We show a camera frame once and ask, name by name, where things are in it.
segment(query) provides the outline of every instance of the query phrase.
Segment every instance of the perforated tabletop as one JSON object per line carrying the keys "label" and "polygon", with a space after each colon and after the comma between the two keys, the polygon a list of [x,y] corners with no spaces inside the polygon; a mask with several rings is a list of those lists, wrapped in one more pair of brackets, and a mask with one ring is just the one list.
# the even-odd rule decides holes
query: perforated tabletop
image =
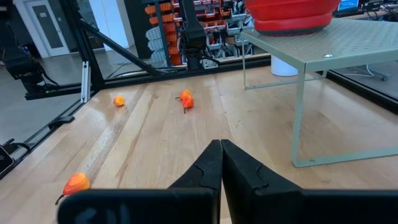
{"label": "perforated tabletop", "polygon": [[241,38],[308,72],[398,60],[395,22],[333,19],[314,34],[269,37],[253,29]]}

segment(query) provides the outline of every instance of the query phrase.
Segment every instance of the small orange object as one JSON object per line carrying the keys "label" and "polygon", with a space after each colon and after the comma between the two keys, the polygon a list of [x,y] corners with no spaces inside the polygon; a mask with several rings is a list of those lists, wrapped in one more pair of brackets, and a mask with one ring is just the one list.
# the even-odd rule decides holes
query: small orange object
{"label": "small orange object", "polygon": [[87,190],[89,188],[90,188],[90,180],[88,180],[86,174],[84,173],[73,174],[69,178],[65,187],[63,188],[63,192],[55,202],[55,205],[58,205],[59,200],[63,198],[65,195],[71,195],[81,190]]}
{"label": "small orange object", "polygon": [[189,90],[184,90],[180,93],[179,97],[176,97],[175,99],[180,99],[182,103],[182,107],[184,108],[184,113],[187,108],[193,108],[195,102],[193,100],[193,96],[191,91]]}
{"label": "small orange object", "polygon": [[113,104],[116,106],[123,106],[124,105],[124,97],[123,96],[115,96],[113,98]]}

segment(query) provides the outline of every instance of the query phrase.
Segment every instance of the red bowl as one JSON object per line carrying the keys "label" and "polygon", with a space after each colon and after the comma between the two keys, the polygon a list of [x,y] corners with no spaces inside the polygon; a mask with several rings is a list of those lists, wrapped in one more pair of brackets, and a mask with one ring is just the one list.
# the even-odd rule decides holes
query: red bowl
{"label": "red bowl", "polygon": [[330,24],[341,0],[246,0],[254,28],[265,35],[300,35]]}

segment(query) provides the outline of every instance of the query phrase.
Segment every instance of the wooden table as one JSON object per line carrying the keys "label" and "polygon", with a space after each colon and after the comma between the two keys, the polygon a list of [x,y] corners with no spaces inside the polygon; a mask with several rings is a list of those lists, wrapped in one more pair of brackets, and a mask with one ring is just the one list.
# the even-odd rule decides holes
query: wooden table
{"label": "wooden table", "polygon": [[[269,67],[248,70],[251,83],[280,79]],[[184,114],[174,98],[186,88],[196,105]],[[295,85],[245,91],[240,70],[103,90],[0,181],[1,223],[56,223],[54,202],[76,172],[93,188],[166,188],[212,139],[232,140],[303,188],[398,187],[398,157],[295,168],[294,92]],[[300,156],[397,143],[396,115],[329,80],[308,83],[305,94]],[[112,104],[116,95],[124,107]],[[221,222],[230,223],[224,194]]]}

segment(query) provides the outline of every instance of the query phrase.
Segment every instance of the door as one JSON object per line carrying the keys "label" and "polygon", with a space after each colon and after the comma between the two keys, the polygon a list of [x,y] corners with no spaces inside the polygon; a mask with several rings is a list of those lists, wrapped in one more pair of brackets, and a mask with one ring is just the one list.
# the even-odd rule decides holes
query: door
{"label": "door", "polygon": [[61,29],[47,0],[26,2],[27,10],[50,56],[69,54]]}

